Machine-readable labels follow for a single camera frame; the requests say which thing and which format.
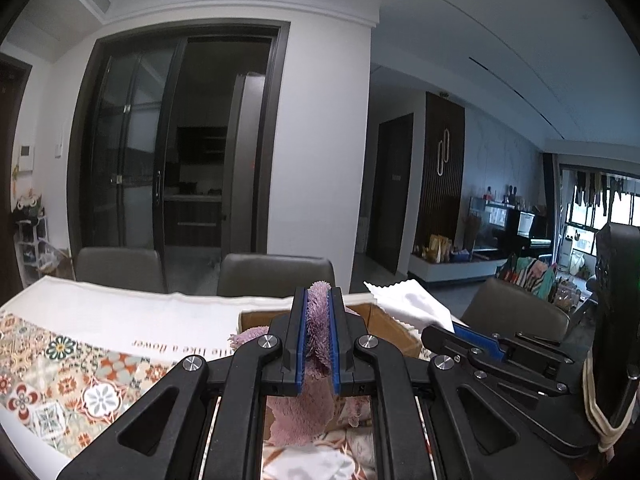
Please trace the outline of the white foam sheet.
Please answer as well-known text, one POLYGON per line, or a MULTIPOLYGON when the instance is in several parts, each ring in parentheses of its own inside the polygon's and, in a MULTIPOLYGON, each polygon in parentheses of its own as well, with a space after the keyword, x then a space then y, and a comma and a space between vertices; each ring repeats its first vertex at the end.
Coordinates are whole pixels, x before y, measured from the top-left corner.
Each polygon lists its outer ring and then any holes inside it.
POLYGON ((454 331, 454 320, 449 309, 427 292, 416 280, 407 280, 388 286, 363 283, 376 304, 393 318, 410 324, 417 330, 438 326, 454 331))

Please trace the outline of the white low tv cabinet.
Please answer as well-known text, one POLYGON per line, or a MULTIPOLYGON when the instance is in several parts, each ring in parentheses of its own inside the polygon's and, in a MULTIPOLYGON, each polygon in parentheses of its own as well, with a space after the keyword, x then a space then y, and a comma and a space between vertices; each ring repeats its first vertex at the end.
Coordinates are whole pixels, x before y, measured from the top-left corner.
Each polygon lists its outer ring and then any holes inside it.
POLYGON ((427 284, 476 282, 494 276, 505 263, 506 259, 430 263, 411 255, 408 273, 427 284))

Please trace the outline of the grey refrigerator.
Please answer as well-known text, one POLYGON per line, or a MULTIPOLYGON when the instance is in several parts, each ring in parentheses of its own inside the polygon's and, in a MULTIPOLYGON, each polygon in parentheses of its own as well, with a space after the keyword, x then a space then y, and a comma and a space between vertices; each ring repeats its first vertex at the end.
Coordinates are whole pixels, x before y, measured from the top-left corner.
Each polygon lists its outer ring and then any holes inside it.
POLYGON ((221 205, 221 253, 249 252, 252 246, 255 160, 265 77, 255 73, 235 79, 226 150, 221 205))

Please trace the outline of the grey chair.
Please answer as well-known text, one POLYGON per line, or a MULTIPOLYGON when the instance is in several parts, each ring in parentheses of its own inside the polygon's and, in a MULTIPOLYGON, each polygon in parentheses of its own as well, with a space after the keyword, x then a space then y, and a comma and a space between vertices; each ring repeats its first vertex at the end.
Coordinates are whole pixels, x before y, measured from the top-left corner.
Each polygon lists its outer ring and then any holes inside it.
POLYGON ((570 317, 563 310, 498 278, 480 285, 461 321, 487 336, 523 333, 562 341, 570 330, 570 317))
POLYGON ((151 249, 85 247, 75 260, 78 282, 138 292, 166 292, 160 255, 151 249))
POLYGON ((299 287, 308 288, 318 281, 335 285, 334 269, 327 258, 229 254, 221 261, 217 295, 286 298, 299 287))

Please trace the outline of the dark glass sliding door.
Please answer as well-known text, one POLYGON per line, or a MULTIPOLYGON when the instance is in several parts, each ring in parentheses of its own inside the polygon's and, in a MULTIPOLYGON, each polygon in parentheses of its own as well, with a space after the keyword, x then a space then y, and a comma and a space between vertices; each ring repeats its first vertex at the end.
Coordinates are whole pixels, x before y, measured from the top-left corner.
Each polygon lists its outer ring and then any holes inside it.
POLYGON ((235 79, 265 77, 252 246, 267 248, 277 108, 290 26, 184 21, 99 39, 82 77, 67 171, 70 249, 221 252, 224 151, 235 79))

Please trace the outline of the white shoe rack shelf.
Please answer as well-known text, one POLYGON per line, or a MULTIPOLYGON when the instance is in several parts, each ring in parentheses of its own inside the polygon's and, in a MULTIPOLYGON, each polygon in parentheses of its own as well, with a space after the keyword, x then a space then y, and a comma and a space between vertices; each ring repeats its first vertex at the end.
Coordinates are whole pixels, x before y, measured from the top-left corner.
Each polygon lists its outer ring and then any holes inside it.
POLYGON ((18 270, 25 287, 44 276, 62 278, 70 263, 67 249, 50 242, 46 208, 39 194, 29 191, 16 201, 12 210, 18 270))

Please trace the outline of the brown cardboard box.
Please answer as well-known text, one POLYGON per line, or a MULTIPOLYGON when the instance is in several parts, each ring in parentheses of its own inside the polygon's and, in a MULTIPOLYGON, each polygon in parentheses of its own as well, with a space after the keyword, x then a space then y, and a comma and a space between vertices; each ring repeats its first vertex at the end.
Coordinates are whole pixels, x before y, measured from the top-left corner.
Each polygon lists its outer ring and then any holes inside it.
MULTIPOLYGON (((370 334, 390 342, 405 356, 411 356, 412 358, 420 356, 423 346, 416 331, 403 326, 401 322, 396 321, 380 307, 367 302, 366 304, 355 304, 354 306, 346 307, 346 310, 349 313, 360 315, 370 334)), ((269 330, 270 322, 285 313, 288 313, 288 309, 241 313, 239 316, 239 330, 229 338, 231 348, 239 348, 241 344, 244 344, 250 338, 255 338, 256 335, 265 333, 269 330)))

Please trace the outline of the purple fuzzy cloth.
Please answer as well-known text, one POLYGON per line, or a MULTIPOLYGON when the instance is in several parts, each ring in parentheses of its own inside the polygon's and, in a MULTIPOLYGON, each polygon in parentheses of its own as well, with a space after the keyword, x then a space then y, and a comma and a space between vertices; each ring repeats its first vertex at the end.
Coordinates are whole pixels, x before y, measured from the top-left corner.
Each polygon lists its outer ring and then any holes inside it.
POLYGON ((268 442, 274 446, 303 446, 339 422, 354 428, 371 418, 366 396, 341 398, 330 381, 329 291, 331 285, 318 281, 308 289, 306 307, 305 376, 297 396, 270 396, 267 408, 273 417, 268 442))

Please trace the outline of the wall intercom panel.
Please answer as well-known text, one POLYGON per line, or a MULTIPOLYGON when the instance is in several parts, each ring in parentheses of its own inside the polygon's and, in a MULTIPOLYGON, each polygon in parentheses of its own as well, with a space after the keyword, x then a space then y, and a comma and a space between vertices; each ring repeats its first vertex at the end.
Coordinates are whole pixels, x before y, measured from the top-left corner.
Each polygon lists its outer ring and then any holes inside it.
POLYGON ((34 170, 35 165, 35 147, 33 145, 22 144, 18 153, 18 172, 20 174, 28 174, 34 170))

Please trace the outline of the patterned tablecloth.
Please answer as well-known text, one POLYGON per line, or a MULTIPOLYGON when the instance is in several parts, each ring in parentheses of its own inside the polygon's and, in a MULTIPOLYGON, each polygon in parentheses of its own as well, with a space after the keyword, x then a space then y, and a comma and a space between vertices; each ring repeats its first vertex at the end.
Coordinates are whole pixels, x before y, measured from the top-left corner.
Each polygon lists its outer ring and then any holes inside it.
MULTIPOLYGON (((132 292, 43 278, 1 307, 1 428, 37 479, 61 470, 184 356, 231 356, 243 312, 290 310, 293 298, 132 292)), ((346 295, 346 307, 376 304, 346 295)), ((263 479, 376 479, 372 417, 334 422, 303 446, 268 442, 263 479)))

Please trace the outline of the grey chair far left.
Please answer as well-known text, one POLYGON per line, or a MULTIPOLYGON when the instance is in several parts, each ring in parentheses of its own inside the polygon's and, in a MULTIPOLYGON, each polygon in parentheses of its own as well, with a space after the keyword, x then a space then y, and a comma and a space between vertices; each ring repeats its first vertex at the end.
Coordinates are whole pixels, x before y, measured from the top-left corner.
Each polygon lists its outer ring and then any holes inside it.
POLYGON ((78 282, 138 292, 166 292, 160 255, 151 249, 85 247, 75 260, 78 282))

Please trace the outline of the grey chair far middle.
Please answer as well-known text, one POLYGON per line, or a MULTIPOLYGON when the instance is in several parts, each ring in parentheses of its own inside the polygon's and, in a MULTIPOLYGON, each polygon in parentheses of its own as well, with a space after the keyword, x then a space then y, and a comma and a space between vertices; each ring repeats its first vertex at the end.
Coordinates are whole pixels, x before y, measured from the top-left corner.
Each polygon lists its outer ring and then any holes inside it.
POLYGON ((318 281, 335 285, 334 269, 327 258, 229 254, 221 261, 217 295, 286 298, 299 287, 308 288, 318 281))

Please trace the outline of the grey chair right side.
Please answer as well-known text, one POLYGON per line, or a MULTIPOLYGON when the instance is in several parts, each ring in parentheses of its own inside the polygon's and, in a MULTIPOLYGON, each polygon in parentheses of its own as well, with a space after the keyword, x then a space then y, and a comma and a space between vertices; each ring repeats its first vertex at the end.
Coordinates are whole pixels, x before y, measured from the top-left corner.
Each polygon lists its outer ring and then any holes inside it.
POLYGON ((570 317, 563 310, 498 278, 480 285, 461 321, 487 336, 523 333, 562 341, 570 330, 570 317))

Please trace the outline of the colourful clothes on chair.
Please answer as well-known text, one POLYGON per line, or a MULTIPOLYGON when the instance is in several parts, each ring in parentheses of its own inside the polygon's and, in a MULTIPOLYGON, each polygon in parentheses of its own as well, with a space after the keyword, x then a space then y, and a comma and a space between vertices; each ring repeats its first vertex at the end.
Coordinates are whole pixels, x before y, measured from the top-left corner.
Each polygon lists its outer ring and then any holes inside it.
POLYGON ((556 265, 534 257, 512 255, 497 270, 496 278, 550 302, 556 282, 556 265))

